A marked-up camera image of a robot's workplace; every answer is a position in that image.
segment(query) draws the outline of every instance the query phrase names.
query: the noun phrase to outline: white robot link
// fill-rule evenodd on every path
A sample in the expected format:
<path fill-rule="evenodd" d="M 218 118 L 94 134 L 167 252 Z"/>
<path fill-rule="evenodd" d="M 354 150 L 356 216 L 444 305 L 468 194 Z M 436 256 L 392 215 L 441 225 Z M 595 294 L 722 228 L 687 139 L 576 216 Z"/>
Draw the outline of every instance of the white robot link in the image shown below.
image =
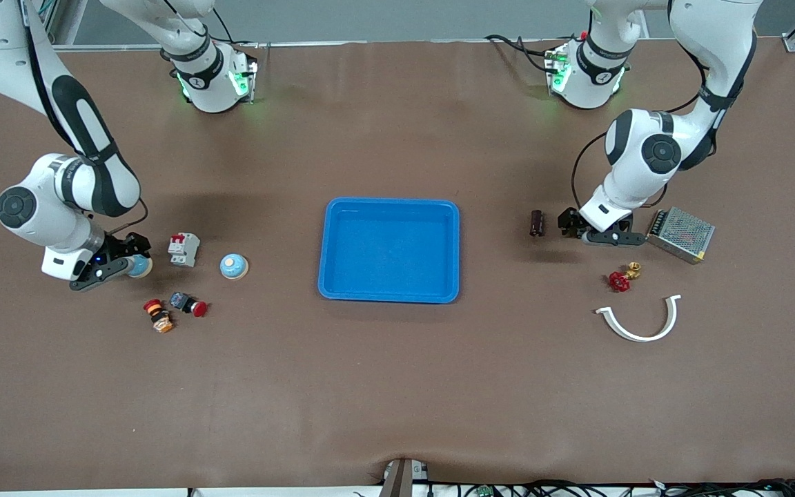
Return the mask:
<path fill-rule="evenodd" d="M 142 202 L 141 189 L 28 0 L 0 0 L 0 93 L 47 116 L 78 155 L 44 155 L 0 194 L 3 226 L 44 246 L 41 270 L 85 290 L 132 270 L 133 255 L 148 257 L 148 240 L 136 233 L 119 240 L 85 215 L 121 216 Z"/>
<path fill-rule="evenodd" d="M 697 166 L 716 151 L 716 131 L 729 107 L 735 103 L 744 76 L 756 50 L 754 18 L 763 0 L 684 0 L 668 1 L 666 7 L 676 41 L 690 55 L 704 74 L 698 96 L 690 113 L 661 113 L 641 109 L 626 110 L 609 126 L 606 132 L 606 158 L 612 171 L 597 186 L 586 204 L 578 210 L 568 208 L 558 224 L 565 235 L 581 236 L 585 242 L 612 245 L 639 245 L 646 239 L 639 233 L 630 233 L 631 212 L 641 207 L 652 195 L 664 188 L 677 170 Z M 601 55 L 619 50 L 623 57 L 632 48 L 638 31 L 632 19 L 634 10 L 651 8 L 656 2 L 641 0 L 597 0 L 592 14 L 591 32 L 583 44 L 571 53 L 578 54 L 583 75 L 592 72 L 584 69 L 583 60 L 593 59 L 588 48 Z M 600 38 L 600 32 L 609 35 Z M 604 60 L 619 60 L 601 57 Z M 621 69 L 614 77 L 621 76 Z M 562 96 L 571 104 L 596 107 L 611 95 L 592 86 L 596 77 L 577 75 L 577 69 L 565 69 L 568 79 L 563 79 Z M 574 95 L 584 95 L 572 101 Z"/>
<path fill-rule="evenodd" d="M 214 0 L 100 0 L 161 44 L 183 95 L 205 113 L 221 113 L 240 101 L 253 101 L 257 62 L 226 42 L 215 41 L 197 18 Z"/>

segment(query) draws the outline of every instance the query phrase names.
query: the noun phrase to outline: red valve knob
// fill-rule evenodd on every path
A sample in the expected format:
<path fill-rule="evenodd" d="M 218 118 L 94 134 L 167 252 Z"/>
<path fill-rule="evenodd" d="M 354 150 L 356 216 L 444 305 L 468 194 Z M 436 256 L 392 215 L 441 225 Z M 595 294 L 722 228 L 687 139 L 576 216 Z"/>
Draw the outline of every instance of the red valve knob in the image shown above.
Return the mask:
<path fill-rule="evenodd" d="M 615 273 L 609 275 L 609 286 L 616 292 L 627 292 L 631 289 L 631 282 L 624 273 L 615 271 Z"/>

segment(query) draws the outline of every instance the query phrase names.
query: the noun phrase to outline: brown tabletop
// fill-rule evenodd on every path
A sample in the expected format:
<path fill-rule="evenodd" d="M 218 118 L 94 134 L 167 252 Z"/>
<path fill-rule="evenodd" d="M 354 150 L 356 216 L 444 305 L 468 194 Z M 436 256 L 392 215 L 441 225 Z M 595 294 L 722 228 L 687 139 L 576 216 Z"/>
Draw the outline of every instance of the brown tabletop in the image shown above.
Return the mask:
<path fill-rule="evenodd" d="M 719 154 L 663 202 L 717 226 L 698 266 L 555 227 L 588 139 L 621 110 L 694 94 L 674 42 L 641 42 L 590 111 L 485 43 L 257 55 L 257 103 L 222 115 L 182 101 L 157 53 L 63 55 L 141 179 L 155 270 L 73 293 L 0 226 L 0 490 L 364 484 L 398 456 L 476 482 L 795 477 L 795 54 L 778 39 L 760 41 Z M 46 119 L 0 97 L 0 192 L 52 151 L 68 150 Z M 598 145 L 580 194 L 606 170 Z M 457 301 L 322 298 L 323 212 L 340 195 L 454 201 Z M 527 235 L 533 208 L 544 239 Z M 194 269 L 168 263 L 177 231 L 202 240 Z M 252 264 L 240 281 L 217 270 L 233 251 Z M 610 293 L 603 278 L 631 260 L 643 277 Z M 157 334 L 142 305 L 177 290 L 210 311 Z M 592 312 L 652 333 L 675 293 L 660 342 Z"/>

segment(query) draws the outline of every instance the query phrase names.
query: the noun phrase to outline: blue tray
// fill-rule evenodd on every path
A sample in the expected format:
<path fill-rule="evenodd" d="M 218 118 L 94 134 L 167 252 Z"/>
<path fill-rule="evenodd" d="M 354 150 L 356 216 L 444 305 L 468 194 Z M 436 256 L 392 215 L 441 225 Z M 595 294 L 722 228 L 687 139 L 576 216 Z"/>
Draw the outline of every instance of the blue tray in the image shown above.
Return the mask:
<path fill-rule="evenodd" d="M 318 291 L 340 300 L 454 301 L 458 208 L 446 200 L 333 199 L 324 218 Z"/>

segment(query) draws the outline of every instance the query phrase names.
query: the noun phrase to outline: black capacitor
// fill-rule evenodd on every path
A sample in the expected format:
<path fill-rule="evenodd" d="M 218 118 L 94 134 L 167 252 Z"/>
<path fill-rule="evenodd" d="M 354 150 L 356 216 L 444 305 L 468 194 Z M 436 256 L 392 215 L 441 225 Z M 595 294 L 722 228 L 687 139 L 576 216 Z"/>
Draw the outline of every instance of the black capacitor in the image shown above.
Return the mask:
<path fill-rule="evenodd" d="M 545 236 L 545 215 L 538 208 L 533 211 L 529 222 L 529 236 Z"/>

